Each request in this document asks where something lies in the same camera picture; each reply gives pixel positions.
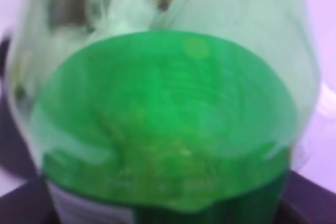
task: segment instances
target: dark surface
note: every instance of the dark surface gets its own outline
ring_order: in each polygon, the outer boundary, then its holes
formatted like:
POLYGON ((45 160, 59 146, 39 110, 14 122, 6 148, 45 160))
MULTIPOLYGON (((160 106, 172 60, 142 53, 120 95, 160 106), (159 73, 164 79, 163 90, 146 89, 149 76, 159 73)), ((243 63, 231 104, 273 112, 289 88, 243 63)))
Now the dark surface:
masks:
MULTIPOLYGON (((0 46, 0 78, 6 48, 5 44, 0 46)), ((12 174, 34 178, 0 198, 1 224, 59 224, 48 190, 43 180, 36 177, 27 147, 3 98, 0 98, 0 166, 12 174)), ((336 195, 292 173, 274 224, 336 224, 336 195)))

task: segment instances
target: background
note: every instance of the background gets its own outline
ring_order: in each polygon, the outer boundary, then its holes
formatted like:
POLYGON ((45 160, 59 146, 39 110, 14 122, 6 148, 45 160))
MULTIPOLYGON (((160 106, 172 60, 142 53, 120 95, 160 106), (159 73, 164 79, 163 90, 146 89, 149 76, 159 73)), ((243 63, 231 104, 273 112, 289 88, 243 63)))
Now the background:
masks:
MULTIPOLYGON (((322 89, 294 166, 304 177, 336 193, 336 0, 307 0, 307 4, 322 69, 322 89)), ((16 24, 18 10, 19 0, 0 0, 0 39, 16 24)), ((0 197, 24 182, 0 165, 0 197)))

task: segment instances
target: liquid surface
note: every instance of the liquid surface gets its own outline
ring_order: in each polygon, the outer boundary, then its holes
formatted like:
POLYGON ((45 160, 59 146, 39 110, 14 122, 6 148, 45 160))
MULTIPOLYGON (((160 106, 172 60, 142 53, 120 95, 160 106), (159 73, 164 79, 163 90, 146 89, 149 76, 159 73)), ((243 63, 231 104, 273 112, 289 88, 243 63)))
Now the liquid surface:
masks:
POLYGON ((196 212, 288 169, 296 108, 258 56, 151 31, 97 42, 42 88, 31 128, 43 172, 105 202, 196 212))

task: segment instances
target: green liquid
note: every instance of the green liquid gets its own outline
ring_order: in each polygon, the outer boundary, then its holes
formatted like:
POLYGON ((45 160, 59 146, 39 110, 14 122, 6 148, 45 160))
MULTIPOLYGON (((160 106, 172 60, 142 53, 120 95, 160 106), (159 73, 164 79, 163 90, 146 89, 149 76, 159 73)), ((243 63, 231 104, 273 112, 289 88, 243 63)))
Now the green liquid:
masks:
POLYGON ((43 172, 62 188, 184 213, 276 180, 297 134, 292 98, 262 59, 179 31, 75 53, 42 88, 31 122, 43 172))

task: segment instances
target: green plastic bottle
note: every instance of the green plastic bottle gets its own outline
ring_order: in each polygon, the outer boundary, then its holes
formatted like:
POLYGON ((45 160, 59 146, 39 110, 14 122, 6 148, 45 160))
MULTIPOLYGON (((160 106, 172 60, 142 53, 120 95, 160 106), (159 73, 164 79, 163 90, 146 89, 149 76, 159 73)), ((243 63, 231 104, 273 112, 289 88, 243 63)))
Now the green plastic bottle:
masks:
POLYGON ((318 94, 303 0, 25 0, 14 117, 63 224, 270 224, 318 94))

